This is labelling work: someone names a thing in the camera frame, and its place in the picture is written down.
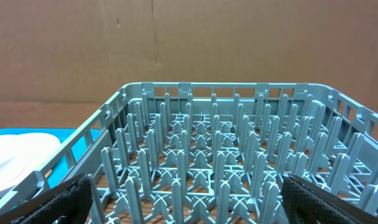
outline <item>white plate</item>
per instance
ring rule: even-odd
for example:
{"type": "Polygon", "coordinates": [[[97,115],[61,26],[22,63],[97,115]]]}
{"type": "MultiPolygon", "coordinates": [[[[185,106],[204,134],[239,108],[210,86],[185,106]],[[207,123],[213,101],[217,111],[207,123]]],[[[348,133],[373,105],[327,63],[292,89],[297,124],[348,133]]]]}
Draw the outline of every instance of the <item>white plate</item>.
{"type": "Polygon", "coordinates": [[[0,136],[0,198],[59,146],[59,139],[46,133],[0,136]]]}

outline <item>wooden table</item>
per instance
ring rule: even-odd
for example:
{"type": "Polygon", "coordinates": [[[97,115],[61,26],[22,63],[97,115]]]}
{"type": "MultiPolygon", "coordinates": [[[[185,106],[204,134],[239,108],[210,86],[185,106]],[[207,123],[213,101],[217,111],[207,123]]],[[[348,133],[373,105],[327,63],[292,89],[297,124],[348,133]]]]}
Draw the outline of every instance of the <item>wooden table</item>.
{"type": "MultiPolygon", "coordinates": [[[[0,102],[0,128],[77,128],[101,105],[101,103],[0,102]]],[[[378,140],[378,127],[373,131],[373,136],[378,140]]],[[[106,187],[106,185],[107,181],[103,176],[98,186],[106,187]]],[[[114,204],[114,200],[110,201],[105,209],[106,214],[113,211],[114,204]]],[[[142,205],[145,215],[151,213],[153,205],[150,202],[142,201],[142,205]]],[[[189,215],[189,209],[184,207],[185,218],[189,215]]],[[[215,218],[216,209],[210,211],[210,215],[215,218]]],[[[122,223],[131,223],[127,212],[119,217],[122,223]]],[[[164,223],[164,219],[158,215],[151,222],[164,223]]],[[[234,223],[242,223],[241,218],[236,218],[234,223]]]]}

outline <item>light blue dish rack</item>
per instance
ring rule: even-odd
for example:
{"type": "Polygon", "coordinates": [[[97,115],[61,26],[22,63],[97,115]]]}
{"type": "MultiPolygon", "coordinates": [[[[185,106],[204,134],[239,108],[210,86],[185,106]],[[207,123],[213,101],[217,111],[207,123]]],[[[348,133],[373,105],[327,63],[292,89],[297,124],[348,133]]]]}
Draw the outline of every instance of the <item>light blue dish rack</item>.
{"type": "Polygon", "coordinates": [[[125,212],[132,223],[159,214],[166,223],[237,217],[288,223],[280,190],[289,174],[378,217],[377,125],[378,114],[325,85],[131,83],[0,199],[0,214],[49,190],[45,173],[64,157],[62,181],[91,174],[95,189],[106,175],[107,187],[93,192],[90,223],[118,223],[125,212]],[[90,129],[97,122],[94,138],[90,129]],[[80,139],[86,151],[77,157],[73,147],[80,139]],[[114,209],[104,215],[111,198],[114,209]],[[142,200],[153,204],[150,214],[143,213],[142,200]]]}

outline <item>cardboard wall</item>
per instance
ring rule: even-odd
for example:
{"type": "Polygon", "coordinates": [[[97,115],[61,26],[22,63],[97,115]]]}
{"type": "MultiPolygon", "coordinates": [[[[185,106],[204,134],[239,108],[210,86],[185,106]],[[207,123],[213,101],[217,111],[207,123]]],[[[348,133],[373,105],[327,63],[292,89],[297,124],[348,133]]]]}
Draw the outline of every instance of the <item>cardboard wall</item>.
{"type": "Polygon", "coordinates": [[[0,0],[0,100],[312,82],[378,108],[378,0],[0,0]]]}

